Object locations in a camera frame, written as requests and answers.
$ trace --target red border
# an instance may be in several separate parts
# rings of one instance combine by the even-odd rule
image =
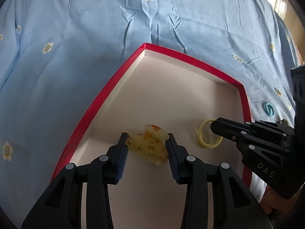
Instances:
[[[244,121],[251,121],[251,114],[250,114],[250,108],[248,103],[248,98],[246,95],[246,91],[244,89],[244,86],[234,78],[230,77],[226,73],[202,62],[195,58],[192,58],[190,56],[187,56],[183,53],[176,52],[174,50],[153,45],[150,43],[144,43],[141,45],[131,56],[129,59],[126,60],[126,62],[121,66],[120,69],[113,75],[113,77],[108,81],[108,83],[104,86],[104,88],[101,90],[101,92],[98,94],[98,96],[95,98],[91,106],[88,108],[80,122],[78,123],[76,129],[74,130],[73,134],[71,135],[67,145],[65,146],[59,161],[55,167],[55,170],[53,172],[51,181],[56,177],[56,175],[61,171],[61,169],[70,162],[78,144],[80,143],[83,135],[85,134],[86,130],[88,129],[91,121],[94,119],[94,116],[97,114],[100,107],[103,105],[104,101],[110,94],[110,92],[114,89],[118,81],[122,78],[122,76],[125,74],[125,72],[129,69],[129,67],[132,65],[132,63],[136,60],[136,58],[145,50],[151,50],[154,52],[158,52],[170,57],[173,57],[175,59],[181,60],[185,63],[194,65],[200,69],[203,69],[222,80],[226,81],[229,84],[232,84],[239,90],[240,99],[242,103],[242,113],[244,117]],[[242,174],[242,180],[243,182],[250,187],[251,183],[251,177],[252,177],[252,171],[249,170],[246,166],[244,166],[244,171]]]

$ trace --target silver rivet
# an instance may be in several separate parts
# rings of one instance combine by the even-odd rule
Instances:
[[[66,169],[73,169],[73,168],[74,168],[74,164],[72,164],[72,163],[68,163],[66,165]]]
[[[100,161],[107,161],[108,157],[106,155],[100,156]]]
[[[227,163],[222,163],[221,167],[224,168],[224,169],[229,169],[230,165],[227,164]]]
[[[192,156],[192,155],[188,155],[187,157],[186,157],[186,159],[188,160],[188,161],[190,161],[190,162],[193,162],[193,161],[195,161],[195,157],[194,156]]]

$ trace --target blue bedsheet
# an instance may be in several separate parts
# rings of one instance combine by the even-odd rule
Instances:
[[[289,69],[297,55],[266,0],[7,0],[0,10],[0,206],[18,228],[88,106],[144,42],[243,83],[253,119],[293,125]]]

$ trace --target yellow ring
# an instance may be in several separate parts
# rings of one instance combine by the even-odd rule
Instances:
[[[216,143],[214,143],[214,144],[207,144],[207,143],[203,142],[203,140],[202,140],[202,128],[209,122],[213,122],[213,121],[215,121],[215,120],[214,119],[205,120],[199,127],[198,134],[197,134],[198,141],[204,148],[212,149],[212,148],[218,146],[220,144],[220,142],[222,141],[222,136],[218,136]]]

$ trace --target tiled floor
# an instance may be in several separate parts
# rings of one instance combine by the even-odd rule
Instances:
[[[292,33],[296,45],[305,59],[305,30],[288,0],[268,0],[274,10],[281,16]]]

